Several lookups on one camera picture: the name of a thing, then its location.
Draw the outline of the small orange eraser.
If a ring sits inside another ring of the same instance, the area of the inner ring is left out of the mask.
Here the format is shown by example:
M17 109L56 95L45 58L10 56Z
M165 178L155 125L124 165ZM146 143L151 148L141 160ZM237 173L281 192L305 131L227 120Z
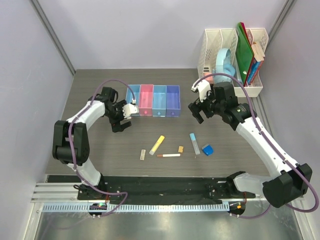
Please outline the small orange eraser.
M179 147L178 147L178 152L179 152L179 153L183 153L183 151L184 151L184 147L183 147L183 146L179 146Z

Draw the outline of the beige speckled eraser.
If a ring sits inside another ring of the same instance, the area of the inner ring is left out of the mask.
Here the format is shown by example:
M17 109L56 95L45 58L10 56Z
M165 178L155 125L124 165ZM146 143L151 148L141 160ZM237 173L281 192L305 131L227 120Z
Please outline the beige speckled eraser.
M139 159L141 161L144 161L145 160L145 155L146 155L146 150L145 149L142 149L141 152L140 152L140 157Z

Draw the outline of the white mesh file organizer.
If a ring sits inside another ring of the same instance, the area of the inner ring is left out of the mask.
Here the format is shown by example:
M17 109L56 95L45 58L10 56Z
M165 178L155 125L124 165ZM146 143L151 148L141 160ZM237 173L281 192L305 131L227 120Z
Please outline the white mesh file organizer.
M246 32L251 42L259 42L262 50L265 52L269 35L265 28L247 28ZM235 68L235 77L241 81L241 74L236 58L236 48L238 43L238 34L235 28L205 29L203 33L202 46L197 65L198 78L204 74L211 74L216 69L217 55L220 49L228 48L231 51L230 62ZM233 81L235 94L237 97L245 98L245 94L241 87ZM263 89L263 84L257 73L252 80L252 84L244 87L250 98L259 96Z

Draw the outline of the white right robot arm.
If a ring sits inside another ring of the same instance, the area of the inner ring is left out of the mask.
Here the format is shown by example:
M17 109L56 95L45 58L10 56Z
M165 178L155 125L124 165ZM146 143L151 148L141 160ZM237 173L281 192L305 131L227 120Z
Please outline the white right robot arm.
M193 83L191 91L199 97L188 105L193 117L199 123L204 119L219 115L222 120L242 136L266 166L269 175L259 176L240 171L230 175L226 184L226 193L233 198L243 192L264 196L275 208L303 196L307 193L312 176L311 167L299 164L290 157L262 126L252 105L239 103L234 86L229 82L215 85L206 80Z

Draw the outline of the blue capped highlighter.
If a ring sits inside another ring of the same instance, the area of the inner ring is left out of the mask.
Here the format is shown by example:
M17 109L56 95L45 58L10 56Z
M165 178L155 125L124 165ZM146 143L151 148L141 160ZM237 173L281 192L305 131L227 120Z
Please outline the blue capped highlighter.
M190 140L191 140L191 143L192 143L192 146L193 146L195 154L199 155L200 154L200 149L199 149L195 134L194 133L190 133L189 136L190 136Z

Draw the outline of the red folder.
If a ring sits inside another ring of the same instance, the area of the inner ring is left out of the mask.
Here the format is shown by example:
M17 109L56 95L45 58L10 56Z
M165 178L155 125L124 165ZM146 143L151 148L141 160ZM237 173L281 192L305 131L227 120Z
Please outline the red folder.
M243 36L243 39L245 38L244 43L246 45L243 46L243 50L241 52L242 54L242 69L243 74L245 75L244 85L247 85L247 79L250 74L250 69L253 64L254 59L254 52L252 49L252 44L254 41L253 34L249 28L246 28L245 24L243 22L240 22L240 30Z

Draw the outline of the yellow highlighter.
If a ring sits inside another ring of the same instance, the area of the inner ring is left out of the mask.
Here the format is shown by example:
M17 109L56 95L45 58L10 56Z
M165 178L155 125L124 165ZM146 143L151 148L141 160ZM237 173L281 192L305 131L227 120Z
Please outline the yellow highlighter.
M153 156L155 154L155 152L157 151L157 149L159 148L159 146L162 144L162 142L164 141L165 137L163 135L161 135L157 141L155 142L155 144L153 145L153 147L151 148L151 150L149 151L149 154L151 156Z

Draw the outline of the pink cube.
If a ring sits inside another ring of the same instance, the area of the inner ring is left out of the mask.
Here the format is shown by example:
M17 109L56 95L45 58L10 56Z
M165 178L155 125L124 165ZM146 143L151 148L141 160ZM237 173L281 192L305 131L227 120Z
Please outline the pink cube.
M210 84L214 84L214 83L215 83L214 77L211 75L210 72L205 72L205 73L203 73L203 77L206 77L205 80L206 80L207 82L209 82Z

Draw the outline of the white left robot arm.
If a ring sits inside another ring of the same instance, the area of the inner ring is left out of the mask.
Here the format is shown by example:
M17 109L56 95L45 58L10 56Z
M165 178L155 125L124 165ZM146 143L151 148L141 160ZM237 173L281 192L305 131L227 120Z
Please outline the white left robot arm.
M100 118L107 117L114 133L123 132L131 126L131 115L137 114L136 96L131 101L118 101L118 92L111 87L103 87L101 93L94 93L85 106L67 120L58 120L54 124L52 156L70 167L89 189L93 198L100 200L107 188L104 176L90 160L88 130Z

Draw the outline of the blue pencil sharpener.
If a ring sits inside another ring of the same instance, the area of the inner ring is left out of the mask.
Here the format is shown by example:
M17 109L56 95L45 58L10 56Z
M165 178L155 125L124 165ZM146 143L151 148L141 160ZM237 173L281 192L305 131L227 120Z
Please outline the blue pencil sharpener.
M201 147L202 152L208 157L214 153L214 149L210 144L205 144Z

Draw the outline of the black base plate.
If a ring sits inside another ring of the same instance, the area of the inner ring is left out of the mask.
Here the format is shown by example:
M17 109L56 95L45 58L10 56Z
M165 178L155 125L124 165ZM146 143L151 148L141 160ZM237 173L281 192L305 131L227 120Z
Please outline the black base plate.
M201 205L222 199L254 199L240 192L226 178L105 176L103 191L127 192L127 205Z

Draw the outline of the white brown-capped pen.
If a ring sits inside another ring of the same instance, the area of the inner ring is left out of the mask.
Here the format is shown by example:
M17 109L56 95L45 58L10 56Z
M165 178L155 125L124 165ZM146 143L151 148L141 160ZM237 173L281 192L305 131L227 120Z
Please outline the white brown-capped pen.
M158 158L173 158L173 157L181 157L181 153L167 153L167 154L157 154Z

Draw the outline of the blue pink drawer organizer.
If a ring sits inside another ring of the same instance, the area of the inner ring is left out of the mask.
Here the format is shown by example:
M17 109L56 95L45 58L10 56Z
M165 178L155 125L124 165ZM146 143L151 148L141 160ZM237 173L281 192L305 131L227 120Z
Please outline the blue pink drawer organizer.
M180 87L178 85L131 84L126 90L125 100L129 104L133 98L139 109L133 117L172 117L181 115Z

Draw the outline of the green folder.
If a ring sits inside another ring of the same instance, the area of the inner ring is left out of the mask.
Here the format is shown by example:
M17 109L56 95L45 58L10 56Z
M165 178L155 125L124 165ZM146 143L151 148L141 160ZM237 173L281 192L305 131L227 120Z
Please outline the green folder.
M252 50L247 31L243 22L239 22L236 25L237 33L237 46L235 50L235 56L242 80L242 84L245 86L250 75L250 70L254 58L254 52Z

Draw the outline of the light blue headphones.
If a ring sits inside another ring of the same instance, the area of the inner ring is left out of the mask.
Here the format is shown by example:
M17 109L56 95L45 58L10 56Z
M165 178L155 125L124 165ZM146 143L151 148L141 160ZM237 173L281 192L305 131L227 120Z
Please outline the light blue headphones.
M231 51L229 48L221 48L218 51L215 61L214 72L227 74L233 77L235 76L236 69L233 67L231 63ZM215 75L213 79L215 84L221 82L232 82L232 79L225 75Z

